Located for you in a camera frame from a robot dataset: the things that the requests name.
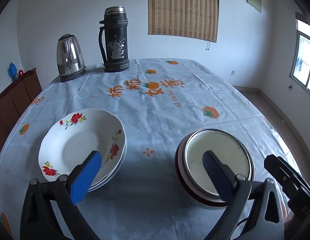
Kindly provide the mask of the red-flower white plate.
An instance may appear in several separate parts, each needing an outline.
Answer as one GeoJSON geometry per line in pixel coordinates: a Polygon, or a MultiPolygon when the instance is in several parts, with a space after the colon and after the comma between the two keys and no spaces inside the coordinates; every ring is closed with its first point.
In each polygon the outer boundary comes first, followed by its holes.
{"type": "Polygon", "coordinates": [[[39,149],[38,164],[44,178],[55,181],[60,175],[69,175],[92,151],[98,151],[102,166],[93,187],[116,169],[126,143],[120,119],[108,111],[87,108],[68,114],[49,129],[39,149]]]}

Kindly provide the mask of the white enamel bowl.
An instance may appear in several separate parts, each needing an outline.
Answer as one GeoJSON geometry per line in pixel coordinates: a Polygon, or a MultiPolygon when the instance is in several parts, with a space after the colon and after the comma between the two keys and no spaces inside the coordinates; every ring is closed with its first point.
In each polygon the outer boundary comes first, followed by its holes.
{"type": "Polygon", "coordinates": [[[253,180],[254,163],[246,147],[233,135],[219,129],[200,129],[190,134],[183,150],[183,166],[190,181],[202,193],[219,197],[202,163],[203,153],[211,150],[219,161],[234,172],[253,180]]]}

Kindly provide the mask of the red plastic bowl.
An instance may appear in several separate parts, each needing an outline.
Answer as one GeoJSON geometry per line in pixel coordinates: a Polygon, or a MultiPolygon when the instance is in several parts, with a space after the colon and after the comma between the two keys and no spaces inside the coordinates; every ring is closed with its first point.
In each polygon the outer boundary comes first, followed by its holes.
{"type": "Polygon", "coordinates": [[[188,135],[186,135],[181,142],[179,143],[177,149],[176,149],[176,154],[175,154],[175,158],[178,160],[178,166],[179,166],[179,171],[184,179],[184,181],[186,182],[186,184],[188,185],[188,187],[190,188],[190,190],[195,193],[196,195],[198,195],[200,198],[208,200],[210,202],[212,202],[212,204],[210,205],[214,205],[214,206],[224,206],[224,205],[228,205],[227,202],[224,202],[221,200],[221,198],[219,197],[218,194],[213,194],[213,193],[208,193],[205,192],[202,189],[199,189],[196,185],[195,182],[193,182],[187,172],[186,172],[186,168],[185,168],[185,157],[184,157],[184,151],[186,149],[186,143],[188,142],[188,140],[197,132],[199,132],[201,130],[197,130],[195,132],[189,133],[188,135]]]}

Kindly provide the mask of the large pink-floral white plate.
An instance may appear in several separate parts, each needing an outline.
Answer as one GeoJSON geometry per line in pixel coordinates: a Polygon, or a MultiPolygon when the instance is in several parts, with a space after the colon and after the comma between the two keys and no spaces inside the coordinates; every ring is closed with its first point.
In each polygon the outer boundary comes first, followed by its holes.
{"type": "Polygon", "coordinates": [[[124,160],[125,160],[126,152],[127,152],[127,144],[125,144],[124,153],[123,153],[123,155],[122,155],[122,157],[121,157],[121,159],[120,159],[120,162],[119,162],[118,166],[116,167],[116,169],[112,172],[112,174],[111,174],[110,176],[107,177],[107,179],[103,180],[103,181],[100,182],[100,183],[97,183],[97,184],[96,184],[95,186],[93,186],[93,187],[90,187],[90,188],[88,189],[88,191],[87,191],[88,193],[89,193],[89,192],[92,192],[92,191],[95,191],[95,190],[97,190],[97,189],[99,189],[99,188],[105,186],[107,183],[109,183],[109,182],[115,177],[115,175],[119,172],[120,167],[122,166],[122,164],[123,164],[123,162],[124,162],[124,160]]]}

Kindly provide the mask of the brown wooden sideboard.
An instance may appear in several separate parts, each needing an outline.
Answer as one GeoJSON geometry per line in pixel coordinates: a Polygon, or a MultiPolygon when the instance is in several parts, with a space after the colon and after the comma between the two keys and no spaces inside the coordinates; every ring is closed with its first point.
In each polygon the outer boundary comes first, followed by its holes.
{"type": "Polygon", "coordinates": [[[0,152],[19,118],[41,91],[42,87],[34,68],[0,93],[0,152]]]}

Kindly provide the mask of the small red object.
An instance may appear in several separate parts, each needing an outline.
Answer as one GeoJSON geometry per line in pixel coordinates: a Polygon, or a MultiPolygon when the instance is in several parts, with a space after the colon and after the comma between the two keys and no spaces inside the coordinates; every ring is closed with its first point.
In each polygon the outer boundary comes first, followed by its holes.
{"type": "Polygon", "coordinates": [[[18,76],[21,77],[23,74],[24,74],[24,71],[23,70],[19,70],[18,76]]]}

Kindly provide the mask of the stainless steel electric kettle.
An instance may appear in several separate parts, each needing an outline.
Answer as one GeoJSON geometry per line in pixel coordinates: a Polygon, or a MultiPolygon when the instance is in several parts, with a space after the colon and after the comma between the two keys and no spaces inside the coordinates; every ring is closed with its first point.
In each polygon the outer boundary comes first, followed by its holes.
{"type": "Polygon", "coordinates": [[[60,37],[56,56],[61,82],[74,80],[86,73],[83,54],[75,35],[65,34],[60,37]]]}

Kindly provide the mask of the white persimmon print tablecloth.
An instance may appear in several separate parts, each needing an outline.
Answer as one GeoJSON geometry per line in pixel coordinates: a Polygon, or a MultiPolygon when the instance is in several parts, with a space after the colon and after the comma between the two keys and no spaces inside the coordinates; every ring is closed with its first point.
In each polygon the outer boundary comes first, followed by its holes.
{"type": "Polygon", "coordinates": [[[124,125],[127,153],[115,177],[88,193],[79,210],[101,239],[203,239],[222,210],[203,209],[182,189],[175,151],[189,133],[216,128],[239,139],[252,156],[255,179],[269,173],[269,154],[297,166],[267,118],[240,92],[191,60],[133,60],[124,72],[100,65],[68,82],[49,84],[14,123],[0,153],[0,220],[19,239],[29,181],[43,180],[40,144],[70,113],[104,109],[124,125]]]}

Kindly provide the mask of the blue thermos bottle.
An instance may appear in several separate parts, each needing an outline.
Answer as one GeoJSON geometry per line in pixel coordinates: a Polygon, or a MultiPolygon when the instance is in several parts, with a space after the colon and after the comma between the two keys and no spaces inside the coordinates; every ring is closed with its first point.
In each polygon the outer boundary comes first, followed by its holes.
{"type": "Polygon", "coordinates": [[[13,62],[10,63],[7,72],[9,77],[11,77],[12,82],[18,80],[18,70],[13,62]]]}

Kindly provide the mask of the black thermos flask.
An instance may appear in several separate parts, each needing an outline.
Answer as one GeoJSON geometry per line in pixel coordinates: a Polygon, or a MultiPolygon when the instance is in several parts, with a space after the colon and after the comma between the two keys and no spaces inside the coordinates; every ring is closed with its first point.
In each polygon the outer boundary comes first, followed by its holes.
{"type": "Polygon", "coordinates": [[[122,6],[109,7],[105,10],[104,19],[99,31],[99,47],[105,71],[116,73],[127,70],[128,59],[126,10],[122,6]]]}

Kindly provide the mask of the bamboo window blind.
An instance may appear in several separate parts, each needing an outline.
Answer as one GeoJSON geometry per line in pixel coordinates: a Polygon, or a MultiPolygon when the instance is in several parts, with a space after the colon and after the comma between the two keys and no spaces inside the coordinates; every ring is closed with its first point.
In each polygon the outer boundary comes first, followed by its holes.
{"type": "Polygon", "coordinates": [[[219,0],[148,0],[148,34],[216,42],[219,0]]]}

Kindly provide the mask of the window with frame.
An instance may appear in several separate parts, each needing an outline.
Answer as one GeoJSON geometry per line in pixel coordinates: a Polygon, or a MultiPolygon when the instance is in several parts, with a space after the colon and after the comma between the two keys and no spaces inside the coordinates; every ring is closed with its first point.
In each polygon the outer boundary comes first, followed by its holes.
{"type": "Polygon", "coordinates": [[[297,40],[290,77],[310,94],[310,25],[306,17],[295,13],[297,40]]]}

